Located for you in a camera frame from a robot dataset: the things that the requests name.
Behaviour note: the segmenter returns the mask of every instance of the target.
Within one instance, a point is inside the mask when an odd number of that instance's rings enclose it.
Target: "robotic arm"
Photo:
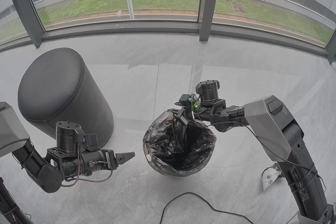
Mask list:
[[[304,133],[288,108],[274,95],[244,106],[226,107],[218,98],[216,80],[200,82],[195,94],[183,94],[172,109],[184,125],[209,121],[219,132],[251,126],[271,160],[278,162],[299,207],[300,224],[334,223],[334,208],[327,204],[316,167],[303,141]]]
[[[42,158],[14,109],[0,102],[0,157],[13,153],[22,169],[47,193],[66,186],[62,185],[63,180],[76,180],[74,176],[90,176],[100,170],[110,170],[112,174],[135,156],[134,152],[114,154],[111,149],[100,149],[96,134],[84,134],[79,124],[59,121],[56,125],[56,147],[47,149],[46,157]],[[15,204],[1,178],[0,212],[10,223],[32,223]]]

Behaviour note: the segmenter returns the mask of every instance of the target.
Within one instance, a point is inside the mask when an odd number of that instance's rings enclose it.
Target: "cylindrical ottoman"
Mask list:
[[[95,133],[99,147],[111,137],[111,108],[73,49],[53,49],[35,59],[21,79],[17,102],[23,117],[54,139],[57,121],[75,122],[85,134]]]

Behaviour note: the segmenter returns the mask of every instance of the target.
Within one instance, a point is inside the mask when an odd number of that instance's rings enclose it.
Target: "gray metal window frame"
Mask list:
[[[28,37],[0,45],[0,52],[17,46],[33,43],[39,47],[43,41],[107,33],[194,33],[199,41],[208,41],[209,35],[236,37],[260,42],[267,42],[307,51],[326,57],[329,63],[336,58],[336,31],[326,49],[301,40],[243,27],[212,24],[216,0],[199,0],[199,16],[197,22],[182,21],[127,21],[106,24],[91,24],[56,29],[46,32],[32,0],[13,0],[14,7],[25,27]]]

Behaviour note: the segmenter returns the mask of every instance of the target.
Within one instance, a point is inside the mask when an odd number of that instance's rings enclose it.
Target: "black trash bag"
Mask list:
[[[194,122],[184,126],[168,109],[152,122],[143,137],[149,165],[163,175],[190,176],[203,169],[215,148],[216,136]]]

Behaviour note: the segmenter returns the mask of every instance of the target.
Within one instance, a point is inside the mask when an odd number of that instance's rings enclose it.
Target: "trash can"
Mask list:
[[[57,121],[75,122],[84,133],[95,133],[99,147],[111,137],[111,108],[73,49],[57,48],[36,58],[21,79],[17,102],[23,117],[54,139]]]
[[[215,143],[216,136],[202,121],[184,126],[170,110],[153,121],[142,141],[149,165],[171,176],[190,176],[202,170]]]

